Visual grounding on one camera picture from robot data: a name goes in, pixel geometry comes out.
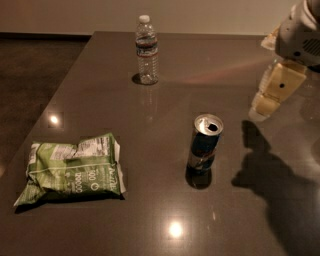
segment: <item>table surface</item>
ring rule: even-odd
[[[143,86],[132,81],[134,33],[94,33],[0,179],[0,255],[320,255],[320,88],[303,85],[267,121],[248,121],[274,58],[260,41],[160,34],[160,80]],[[63,126],[50,127],[52,113]],[[224,131],[198,190],[185,173],[203,113]],[[121,145],[125,200],[13,207],[32,141],[106,132]]]

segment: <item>chip bag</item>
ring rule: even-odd
[[[31,146],[27,185],[14,206],[39,200],[63,200],[125,191],[119,164],[120,146],[111,133],[78,145]]]

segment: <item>can lid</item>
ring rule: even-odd
[[[194,125],[197,131],[207,136],[218,135],[223,130],[223,123],[221,119],[211,114],[198,116],[194,121]]]

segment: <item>bottle cap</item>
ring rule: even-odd
[[[149,15],[141,15],[139,17],[139,21],[141,23],[148,23],[150,21],[150,16]]]

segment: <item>wall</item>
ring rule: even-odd
[[[91,35],[134,31],[150,14],[159,32],[271,32],[297,0],[1,0],[0,32]]]

